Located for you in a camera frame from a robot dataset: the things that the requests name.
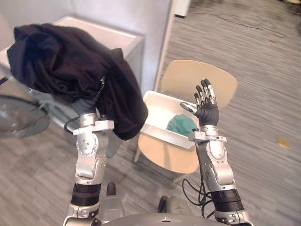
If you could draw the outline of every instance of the metallic silver arm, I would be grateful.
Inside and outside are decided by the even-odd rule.
[[[100,207],[99,193],[109,142],[104,131],[114,128],[113,121],[97,121],[95,113],[81,115],[79,124],[80,128],[73,131],[78,150],[76,181],[63,226],[98,225],[95,216]]]
[[[215,205],[216,220],[229,225],[247,223],[253,226],[241,203],[233,171],[227,161],[224,147],[227,139],[218,135],[215,126],[206,125],[201,127],[201,131],[191,133],[189,141],[194,141],[197,146],[204,180]]]

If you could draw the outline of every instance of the chair backrest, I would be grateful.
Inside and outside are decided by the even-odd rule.
[[[226,106],[234,96],[237,80],[228,72],[199,61],[171,62],[163,75],[160,92],[195,103],[193,94],[196,92],[196,85],[200,85],[200,81],[206,78],[214,88],[219,108]]]

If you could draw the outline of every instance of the white wall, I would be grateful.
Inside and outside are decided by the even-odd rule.
[[[0,49],[14,43],[15,26],[51,23],[70,14],[70,0],[0,0]]]
[[[145,37],[141,90],[153,90],[172,0],[72,0],[75,14]]]

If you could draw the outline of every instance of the chair leg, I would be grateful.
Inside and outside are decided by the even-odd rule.
[[[189,175],[189,174],[181,174],[181,175],[175,177],[175,178],[173,179],[173,182],[174,182],[174,183],[177,183],[179,180],[182,180],[182,179],[183,179],[184,177],[186,177],[187,175]]]
[[[141,150],[140,150],[139,147],[137,147],[137,151],[136,151],[136,155],[135,155],[134,162],[137,162],[137,161],[138,161],[138,158],[139,158],[140,153],[141,153]]]

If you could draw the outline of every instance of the robot finger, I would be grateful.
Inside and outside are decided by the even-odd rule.
[[[201,106],[203,106],[204,102],[205,102],[205,98],[204,98],[204,93],[202,91],[202,88],[199,85],[197,85],[197,91],[198,91],[198,94],[199,94],[200,99],[201,99]]]
[[[184,108],[186,111],[189,111],[193,114],[195,114],[197,112],[197,108],[195,108],[194,106],[191,106],[190,104],[186,103],[186,102],[181,102],[180,106],[182,108]]]
[[[199,100],[199,97],[198,97],[197,93],[194,93],[194,98],[196,99],[196,102],[197,102],[197,108],[200,108],[201,107],[201,102]]]
[[[201,85],[202,85],[203,90],[204,90],[204,94],[205,94],[205,95],[204,95],[204,96],[205,96],[205,103],[206,103],[206,102],[208,102],[208,100],[209,100],[208,87],[207,87],[207,85],[206,85],[206,83],[205,83],[204,80],[201,81]]]
[[[204,80],[207,88],[208,88],[208,91],[209,91],[209,100],[211,101],[212,104],[216,104],[216,97],[215,97],[215,93],[214,93],[214,90],[213,90],[213,87],[210,83],[210,81],[208,79],[205,79]]]

